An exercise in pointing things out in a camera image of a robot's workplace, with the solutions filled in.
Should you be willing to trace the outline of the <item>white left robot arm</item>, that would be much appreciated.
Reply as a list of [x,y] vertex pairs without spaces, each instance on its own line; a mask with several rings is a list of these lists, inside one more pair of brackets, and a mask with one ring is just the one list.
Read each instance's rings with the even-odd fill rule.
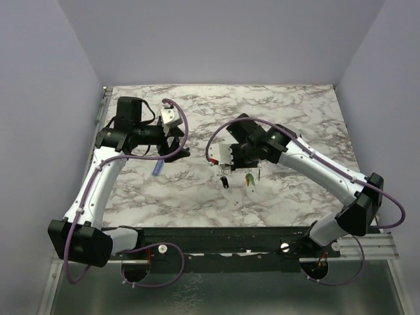
[[147,101],[131,96],[117,100],[115,116],[96,135],[87,176],[63,219],[52,220],[48,235],[58,257],[64,261],[103,267],[111,256],[124,252],[129,258],[141,257],[145,243],[135,228],[120,226],[102,229],[106,204],[114,183],[138,146],[155,146],[158,155],[144,160],[170,162],[189,156],[184,148],[188,129],[185,113],[174,101],[163,99],[156,125],[142,120]]

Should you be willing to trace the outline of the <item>black key tag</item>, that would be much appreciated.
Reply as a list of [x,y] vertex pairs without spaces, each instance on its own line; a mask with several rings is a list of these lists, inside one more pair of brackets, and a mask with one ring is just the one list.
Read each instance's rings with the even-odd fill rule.
[[225,189],[229,188],[228,179],[226,177],[221,177],[220,180],[222,182],[223,188],[225,188]]

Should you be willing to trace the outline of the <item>green key tag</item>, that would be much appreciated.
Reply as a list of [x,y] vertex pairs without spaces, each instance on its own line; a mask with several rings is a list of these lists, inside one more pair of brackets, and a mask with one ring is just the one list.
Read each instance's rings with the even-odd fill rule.
[[245,181],[247,184],[247,187],[255,187],[255,179],[254,176],[251,173],[247,173],[245,175]]

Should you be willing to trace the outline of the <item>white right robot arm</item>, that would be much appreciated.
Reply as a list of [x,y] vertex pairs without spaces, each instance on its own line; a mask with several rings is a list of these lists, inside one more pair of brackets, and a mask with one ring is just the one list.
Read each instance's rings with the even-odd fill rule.
[[238,116],[227,131],[236,144],[232,170],[256,167],[260,161],[280,164],[308,177],[342,204],[342,209],[311,224],[301,241],[303,252],[315,257],[333,240],[351,234],[365,236],[383,197],[384,179],[347,169],[311,148],[293,131],[280,124],[264,130],[247,114]]

